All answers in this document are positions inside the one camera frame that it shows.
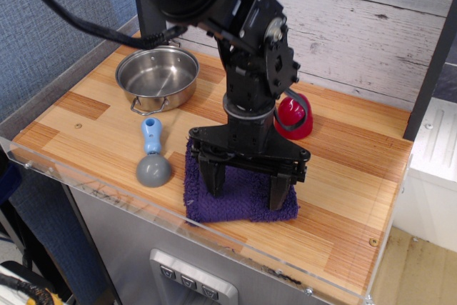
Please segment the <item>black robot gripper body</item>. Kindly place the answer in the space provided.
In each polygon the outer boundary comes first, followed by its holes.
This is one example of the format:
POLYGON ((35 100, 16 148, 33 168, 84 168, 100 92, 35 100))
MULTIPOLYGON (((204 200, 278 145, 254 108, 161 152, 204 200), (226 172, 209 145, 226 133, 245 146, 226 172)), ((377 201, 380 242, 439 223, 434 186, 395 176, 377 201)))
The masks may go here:
POLYGON ((289 175, 291 183, 303 182, 311 153, 285 139, 273 125, 273 114, 260 119, 228 116, 219 126, 192 128, 192 154, 200 160, 277 176, 289 175))

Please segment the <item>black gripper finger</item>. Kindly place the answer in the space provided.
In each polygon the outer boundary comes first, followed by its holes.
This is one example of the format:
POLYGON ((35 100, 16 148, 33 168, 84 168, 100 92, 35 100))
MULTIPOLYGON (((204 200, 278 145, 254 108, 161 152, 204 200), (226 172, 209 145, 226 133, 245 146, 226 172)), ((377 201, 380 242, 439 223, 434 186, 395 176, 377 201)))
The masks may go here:
POLYGON ((291 177, 285 174, 270 176, 269 209, 277 211, 282 208, 291 187, 291 177))
POLYGON ((225 183, 226 166, 220 162, 200 160, 199 169, 207 191, 219 197, 225 183))

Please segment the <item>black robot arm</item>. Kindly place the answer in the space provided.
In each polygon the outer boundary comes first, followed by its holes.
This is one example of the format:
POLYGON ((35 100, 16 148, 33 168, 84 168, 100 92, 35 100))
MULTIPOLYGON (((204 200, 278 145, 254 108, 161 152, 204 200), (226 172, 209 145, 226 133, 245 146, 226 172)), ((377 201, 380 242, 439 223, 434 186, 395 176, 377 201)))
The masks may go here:
POLYGON ((291 88, 300 66, 288 46, 282 5, 277 0, 149 1, 168 22, 198 27, 217 42, 226 72, 228 122, 189 132, 207 190, 221 193, 227 166, 261 172, 270 177, 270 209, 280 209, 290 187, 304 180, 311 156, 275 129, 282 95, 305 105, 291 88))

